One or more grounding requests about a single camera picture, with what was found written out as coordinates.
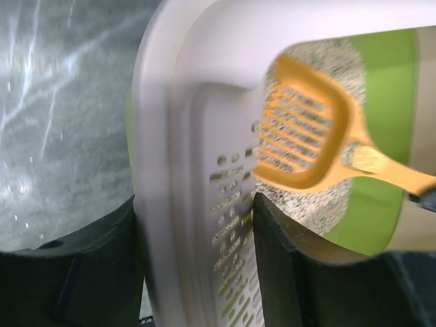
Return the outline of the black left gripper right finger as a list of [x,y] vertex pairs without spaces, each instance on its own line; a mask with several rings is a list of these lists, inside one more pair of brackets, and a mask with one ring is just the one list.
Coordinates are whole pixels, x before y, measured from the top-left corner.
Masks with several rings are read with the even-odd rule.
[[294,221],[264,194],[253,232],[267,326],[434,326],[435,254],[367,256]]

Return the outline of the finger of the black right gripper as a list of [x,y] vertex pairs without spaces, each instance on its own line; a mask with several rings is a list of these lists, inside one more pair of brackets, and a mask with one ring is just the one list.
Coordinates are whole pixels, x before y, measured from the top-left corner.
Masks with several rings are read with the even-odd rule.
[[407,194],[408,200],[419,204],[423,209],[436,212],[436,190],[435,188],[426,190],[422,195],[418,196],[413,193]]

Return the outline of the yellow litter scoop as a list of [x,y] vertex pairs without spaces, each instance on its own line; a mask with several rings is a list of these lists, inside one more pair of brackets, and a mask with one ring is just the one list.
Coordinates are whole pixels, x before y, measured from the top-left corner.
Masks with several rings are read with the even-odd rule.
[[360,104],[329,75],[285,55],[273,70],[253,173],[275,187],[316,193],[367,177],[422,197],[435,177],[389,158],[373,143]]

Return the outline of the beige litter box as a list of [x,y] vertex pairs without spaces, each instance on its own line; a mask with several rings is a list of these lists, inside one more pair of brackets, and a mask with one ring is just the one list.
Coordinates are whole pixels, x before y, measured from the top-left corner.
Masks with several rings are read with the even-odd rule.
[[261,326],[247,212],[264,81],[291,44],[428,27],[432,1],[163,1],[131,87],[134,209],[158,326]]

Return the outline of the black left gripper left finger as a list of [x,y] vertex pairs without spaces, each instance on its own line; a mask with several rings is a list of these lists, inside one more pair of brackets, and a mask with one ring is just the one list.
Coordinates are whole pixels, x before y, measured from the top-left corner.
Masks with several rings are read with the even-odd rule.
[[37,249],[1,253],[2,326],[138,326],[133,200]]

